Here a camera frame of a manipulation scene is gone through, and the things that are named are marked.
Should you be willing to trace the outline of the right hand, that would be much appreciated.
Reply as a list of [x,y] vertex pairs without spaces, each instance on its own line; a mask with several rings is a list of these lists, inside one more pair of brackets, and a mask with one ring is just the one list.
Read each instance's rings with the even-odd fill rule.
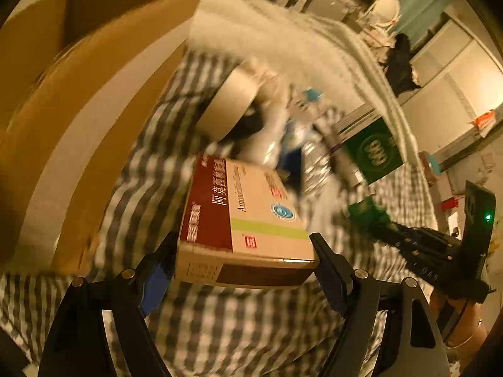
[[454,313],[458,316],[454,329],[448,334],[446,344],[454,348],[462,358],[468,357],[480,349],[488,335],[482,321],[482,305],[473,300],[453,300],[434,289],[430,305],[435,317],[438,317],[446,303],[454,308]]

